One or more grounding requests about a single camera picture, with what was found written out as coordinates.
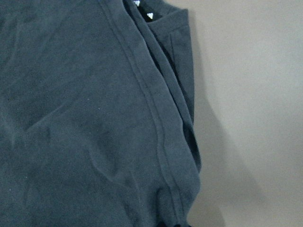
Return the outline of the black printed t-shirt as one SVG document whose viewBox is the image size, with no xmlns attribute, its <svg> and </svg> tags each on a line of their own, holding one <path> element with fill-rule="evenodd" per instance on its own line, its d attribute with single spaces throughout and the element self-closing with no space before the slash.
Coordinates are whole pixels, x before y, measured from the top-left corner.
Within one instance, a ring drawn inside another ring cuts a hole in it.
<svg viewBox="0 0 303 227">
<path fill-rule="evenodd" d="M 187 9 L 1 1 L 1 226 L 188 226 L 194 97 Z"/>
</svg>

